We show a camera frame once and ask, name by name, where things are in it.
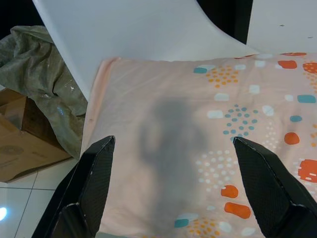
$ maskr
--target brown cardboard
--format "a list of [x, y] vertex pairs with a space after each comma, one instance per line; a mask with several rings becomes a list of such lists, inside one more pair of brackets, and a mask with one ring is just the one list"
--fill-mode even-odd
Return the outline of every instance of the brown cardboard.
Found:
[[0, 91], [1, 102], [0, 181], [70, 158], [33, 100], [5, 89]]

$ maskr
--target orange dot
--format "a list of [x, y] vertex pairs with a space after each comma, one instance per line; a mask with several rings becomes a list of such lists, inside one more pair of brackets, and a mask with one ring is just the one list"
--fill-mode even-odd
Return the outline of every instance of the orange dot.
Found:
[[251, 216], [249, 207], [237, 203], [227, 202], [224, 206], [224, 210], [227, 213], [231, 213], [243, 219], [247, 219]]
[[221, 190], [221, 196], [236, 198], [239, 194], [238, 189], [233, 185], [226, 185], [224, 189]]
[[296, 145], [299, 143], [300, 139], [299, 136], [294, 132], [286, 133], [284, 136], [284, 141], [288, 145]]

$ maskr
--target white plastic chair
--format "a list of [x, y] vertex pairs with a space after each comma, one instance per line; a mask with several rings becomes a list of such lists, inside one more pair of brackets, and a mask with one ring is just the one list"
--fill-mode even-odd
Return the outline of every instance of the white plastic chair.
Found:
[[88, 99], [109, 57], [207, 60], [255, 51], [220, 31], [196, 0], [33, 0]]

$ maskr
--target floor tile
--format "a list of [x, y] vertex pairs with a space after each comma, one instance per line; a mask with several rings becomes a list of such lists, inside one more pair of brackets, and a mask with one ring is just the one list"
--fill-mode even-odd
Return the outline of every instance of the floor tile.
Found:
[[0, 208], [7, 210], [6, 216], [0, 221], [1, 238], [14, 238], [30, 192], [30, 189], [0, 188]]
[[33, 188], [55, 190], [63, 178], [76, 164], [77, 160], [70, 159], [39, 171]]
[[15, 238], [32, 237], [53, 193], [53, 190], [32, 190]]
[[0, 182], [0, 187], [32, 188], [38, 172], [16, 179], [12, 182]]

